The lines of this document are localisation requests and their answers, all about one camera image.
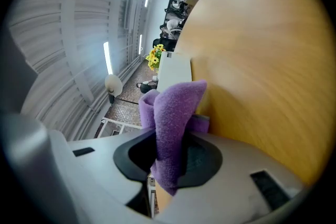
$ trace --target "black slot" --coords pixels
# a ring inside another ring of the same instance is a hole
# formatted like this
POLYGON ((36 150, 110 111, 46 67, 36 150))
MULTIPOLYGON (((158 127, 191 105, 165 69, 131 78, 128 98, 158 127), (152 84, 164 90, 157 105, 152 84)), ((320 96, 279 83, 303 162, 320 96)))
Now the black slot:
POLYGON ((76 157, 79 157, 79 156, 82 156, 82 155, 85 155, 85 154, 88 154, 88 153, 91 153, 91 152, 94 152, 95 150, 92 148, 92 147, 86 147, 86 148, 82 148, 80 150, 75 150, 75 151, 72 151, 74 153, 74 155, 76 157))
POLYGON ((140 214, 152 217, 146 183, 142 185, 140 192, 126 205, 140 214))
POLYGON ((156 159, 156 135, 150 135, 134 144, 129 148, 128 156, 136 166, 149 174, 156 159))
POLYGON ((266 171, 250 174, 250 177, 272 210, 279 208, 289 201, 288 195, 266 171))

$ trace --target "wooden tabletop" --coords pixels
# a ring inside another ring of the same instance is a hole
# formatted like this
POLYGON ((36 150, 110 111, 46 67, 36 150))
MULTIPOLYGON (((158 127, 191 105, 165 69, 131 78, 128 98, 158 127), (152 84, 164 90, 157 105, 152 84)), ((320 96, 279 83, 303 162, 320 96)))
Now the wooden tabletop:
POLYGON ((210 133, 313 184, 334 145, 334 47, 320 0, 199 0, 175 51, 208 82, 198 113, 211 117, 210 133))

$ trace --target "yellow flowers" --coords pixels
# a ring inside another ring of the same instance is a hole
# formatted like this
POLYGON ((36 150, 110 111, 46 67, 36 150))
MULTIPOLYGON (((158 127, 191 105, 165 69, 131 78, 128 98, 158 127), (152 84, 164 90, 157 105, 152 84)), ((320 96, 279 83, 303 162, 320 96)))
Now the yellow flowers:
POLYGON ((149 68, 154 71, 154 68, 159 68, 161 53, 166 51, 162 44, 156 45, 146 56, 146 60, 148 61, 149 68))

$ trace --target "purple cloth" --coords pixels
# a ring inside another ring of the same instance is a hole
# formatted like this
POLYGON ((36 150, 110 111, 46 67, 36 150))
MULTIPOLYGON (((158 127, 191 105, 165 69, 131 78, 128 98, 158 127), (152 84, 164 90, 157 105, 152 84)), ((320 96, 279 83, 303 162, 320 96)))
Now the purple cloth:
POLYGON ((185 129, 207 132, 209 120, 193 116, 206 89, 206 81, 175 84, 164 92, 151 90, 139 100, 143 128, 156 128, 157 157, 151 167, 155 180, 175 195, 181 172, 181 147, 185 129))

